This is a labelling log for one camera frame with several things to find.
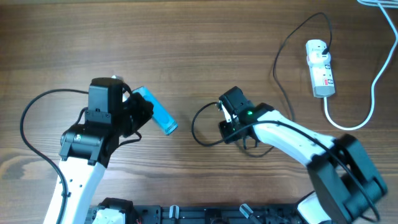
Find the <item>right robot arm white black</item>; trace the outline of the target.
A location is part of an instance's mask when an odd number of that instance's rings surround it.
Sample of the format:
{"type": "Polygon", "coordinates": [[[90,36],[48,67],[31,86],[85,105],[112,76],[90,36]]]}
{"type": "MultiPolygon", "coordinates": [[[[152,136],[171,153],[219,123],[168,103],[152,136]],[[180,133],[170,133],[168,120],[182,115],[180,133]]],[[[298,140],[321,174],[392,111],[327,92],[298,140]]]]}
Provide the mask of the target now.
{"type": "Polygon", "coordinates": [[[226,144],[253,138],[307,169],[313,192],[297,205],[307,223],[352,223],[369,209],[380,220],[376,203],[387,194],[387,185],[354,136],[316,133],[270,105],[253,105],[236,86],[219,97],[218,106],[225,116],[219,129],[226,144]]]}

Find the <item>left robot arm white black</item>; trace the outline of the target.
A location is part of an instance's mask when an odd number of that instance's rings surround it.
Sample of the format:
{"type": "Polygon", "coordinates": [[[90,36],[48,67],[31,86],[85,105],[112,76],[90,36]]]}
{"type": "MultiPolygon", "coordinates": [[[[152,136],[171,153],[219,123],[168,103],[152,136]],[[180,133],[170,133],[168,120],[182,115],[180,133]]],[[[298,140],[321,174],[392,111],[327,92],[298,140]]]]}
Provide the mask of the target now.
{"type": "Polygon", "coordinates": [[[92,79],[85,122],[72,125],[61,137],[58,167],[67,191],[56,184],[45,223],[84,223],[119,138],[137,133],[151,119],[154,105],[139,93],[123,100],[124,91],[130,90],[122,80],[92,79]]]}

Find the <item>blue Galaxy smartphone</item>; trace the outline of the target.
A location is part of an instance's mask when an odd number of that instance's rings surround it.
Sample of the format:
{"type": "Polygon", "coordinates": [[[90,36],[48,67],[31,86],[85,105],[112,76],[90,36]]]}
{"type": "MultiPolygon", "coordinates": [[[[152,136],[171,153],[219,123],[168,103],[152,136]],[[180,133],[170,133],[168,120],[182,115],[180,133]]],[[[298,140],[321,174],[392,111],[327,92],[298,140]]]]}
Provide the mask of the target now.
{"type": "Polygon", "coordinates": [[[139,93],[146,101],[153,104],[153,115],[152,119],[163,130],[165,135],[172,134],[177,128],[178,123],[170,113],[162,106],[162,104],[156,99],[156,97],[150,92],[145,86],[141,86],[132,91],[133,93],[139,93]]]}

